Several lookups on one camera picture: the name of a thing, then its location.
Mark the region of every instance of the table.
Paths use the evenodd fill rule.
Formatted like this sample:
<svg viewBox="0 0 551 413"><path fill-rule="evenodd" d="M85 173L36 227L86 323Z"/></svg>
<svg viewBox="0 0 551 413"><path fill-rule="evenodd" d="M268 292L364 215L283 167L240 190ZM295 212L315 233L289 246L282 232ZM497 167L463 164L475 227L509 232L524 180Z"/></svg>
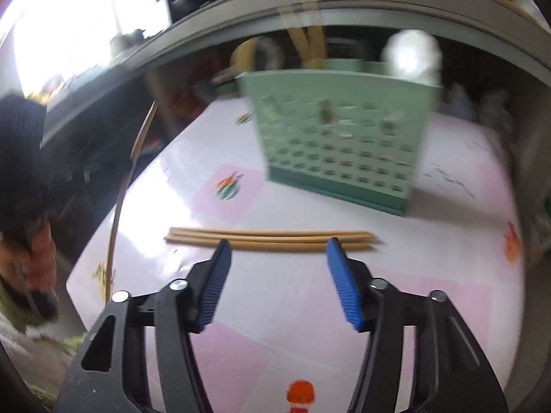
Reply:
<svg viewBox="0 0 551 413"><path fill-rule="evenodd" d="M213 103L131 186L119 224L115 290L158 291L210 257L209 249L166 245L170 226L373 231L376 250L350 256L402 291L447 292L505 386L520 336L524 271L513 191L491 132L435 115L408 216L400 218L266 181L249 110L247 99ZM112 219L111 212L67 283L87 328L104 306ZM346 323L324 255L234 252L232 261L214 322L192 338L215 413L288 411L287 390L300 379L315 389L313 412L346 411L367 335ZM162 410L147 334L152 399ZM401 409L412 370L406 328Z"/></svg>

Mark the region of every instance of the ribbed blue pad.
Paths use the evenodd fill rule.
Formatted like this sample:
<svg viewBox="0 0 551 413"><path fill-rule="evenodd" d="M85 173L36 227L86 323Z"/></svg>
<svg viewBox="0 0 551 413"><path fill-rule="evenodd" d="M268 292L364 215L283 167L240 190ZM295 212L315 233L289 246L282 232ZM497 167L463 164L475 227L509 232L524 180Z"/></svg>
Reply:
<svg viewBox="0 0 551 413"><path fill-rule="evenodd" d="M336 239L327 242L326 253L329 271L341 299L346 320L353 325L356 331L359 331L365 322L362 313L362 298L348 268L348 258Z"/></svg>
<svg viewBox="0 0 551 413"><path fill-rule="evenodd" d="M226 283L226 277L231 266L231 245L228 241L220 241L214 252L211 263L213 267L200 297L197 324L203 329L212 322L218 300Z"/></svg>

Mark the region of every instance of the sleeve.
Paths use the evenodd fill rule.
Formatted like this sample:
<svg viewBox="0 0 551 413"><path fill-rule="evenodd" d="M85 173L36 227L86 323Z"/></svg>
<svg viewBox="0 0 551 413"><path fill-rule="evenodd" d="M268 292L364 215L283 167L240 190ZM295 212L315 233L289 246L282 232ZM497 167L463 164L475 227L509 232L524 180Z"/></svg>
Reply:
<svg viewBox="0 0 551 413"><path fill-rule="evenodd" d="M38 327L49 321L55 321L58 317L57 305L58 299L52 302L55 305L55 314L49 318L35 314L29 302L24 295L14 291L9 284L7 284L2 277L0 277L0 312L6 317L6 319L12 323L13 327L20 332L25 332L27 326Z"/></svg>

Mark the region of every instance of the perforated basket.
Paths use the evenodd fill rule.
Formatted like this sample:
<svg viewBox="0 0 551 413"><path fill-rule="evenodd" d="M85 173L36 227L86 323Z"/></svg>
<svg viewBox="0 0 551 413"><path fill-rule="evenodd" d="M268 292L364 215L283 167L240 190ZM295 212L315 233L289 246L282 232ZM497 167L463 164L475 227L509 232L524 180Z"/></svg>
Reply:
<svg viewBox="0 0 551 413"><path fill-rule="evenodd" d="M405 213L439 87L333 70L246 73L239 81L271 180Z"/></svg>

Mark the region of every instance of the human hand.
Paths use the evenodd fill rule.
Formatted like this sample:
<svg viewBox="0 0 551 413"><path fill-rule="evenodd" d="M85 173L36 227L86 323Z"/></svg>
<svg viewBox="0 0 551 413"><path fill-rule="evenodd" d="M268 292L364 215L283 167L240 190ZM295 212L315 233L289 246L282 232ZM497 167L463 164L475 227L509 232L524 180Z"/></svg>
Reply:
<svg viewBox="0 0 551 413"><path fill-rule="evenodd" d="M56 244L52 239L50 223L44 220L31 241L31 252L11 240L0 241L0 276L15 291L25 293L13 263L21 266L27 288L49 292L56 284Z"/></svg>

